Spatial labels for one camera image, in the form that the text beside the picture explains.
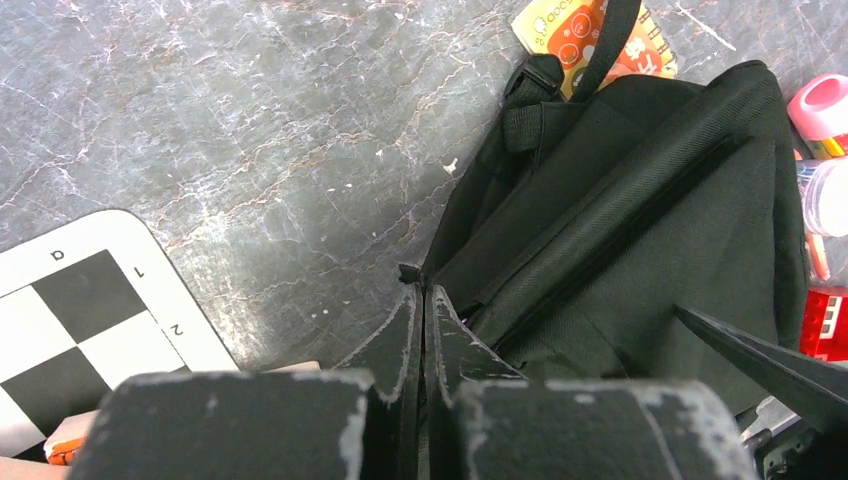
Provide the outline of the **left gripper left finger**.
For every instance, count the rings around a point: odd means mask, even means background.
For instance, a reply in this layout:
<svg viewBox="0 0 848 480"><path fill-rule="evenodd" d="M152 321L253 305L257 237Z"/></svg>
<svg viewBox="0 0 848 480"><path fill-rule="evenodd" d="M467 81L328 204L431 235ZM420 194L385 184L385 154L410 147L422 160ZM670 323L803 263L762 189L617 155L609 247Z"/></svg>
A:
<svg viewBox="0 0 848 480"><path fill-rule="evenodd" d="M422 385L424 294L406 285L383 324L335 365L366 370L368 393L362 479L416 479Z"/></svg>

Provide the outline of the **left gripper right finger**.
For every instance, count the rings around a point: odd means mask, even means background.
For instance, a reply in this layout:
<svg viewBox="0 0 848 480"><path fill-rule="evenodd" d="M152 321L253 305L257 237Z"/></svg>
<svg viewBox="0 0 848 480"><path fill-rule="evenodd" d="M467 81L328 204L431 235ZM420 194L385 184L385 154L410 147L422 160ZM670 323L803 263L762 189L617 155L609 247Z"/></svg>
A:
<svg viewBox="0 0 848 480"><path fill-rule="evenodd" d="M479 479L475 455L489 439L483 405L489 387L527 386L527 378L485 345L445 289L429 289L429 477Z"/></svg>

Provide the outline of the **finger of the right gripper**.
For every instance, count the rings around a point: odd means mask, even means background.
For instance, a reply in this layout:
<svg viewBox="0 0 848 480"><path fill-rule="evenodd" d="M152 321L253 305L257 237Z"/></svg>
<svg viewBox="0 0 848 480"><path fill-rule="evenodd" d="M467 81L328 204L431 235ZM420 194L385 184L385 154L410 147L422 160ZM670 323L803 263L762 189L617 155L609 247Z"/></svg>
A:
<svg viewBox="0 0 848 480"><path fill-rule="evenodd" d="M696 310L676 317L702 341L818 432L847 436L847 370L770 344Z"/></svg>

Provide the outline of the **black student backpack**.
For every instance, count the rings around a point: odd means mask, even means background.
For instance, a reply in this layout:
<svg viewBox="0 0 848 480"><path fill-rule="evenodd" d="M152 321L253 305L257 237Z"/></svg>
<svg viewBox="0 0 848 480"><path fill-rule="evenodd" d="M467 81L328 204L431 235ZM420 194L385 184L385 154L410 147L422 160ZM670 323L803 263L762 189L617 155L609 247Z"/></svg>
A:
<svg viewBox="0 0 848 480"><path fill-rule="evenodd" d="M705 85L609 80L639 8L609 3L569 97L554 56L517 68L419 278L529 377L697 380L737 415L764 389L675 310L798 346L808 277L791 124L756 60Z"/></svg>

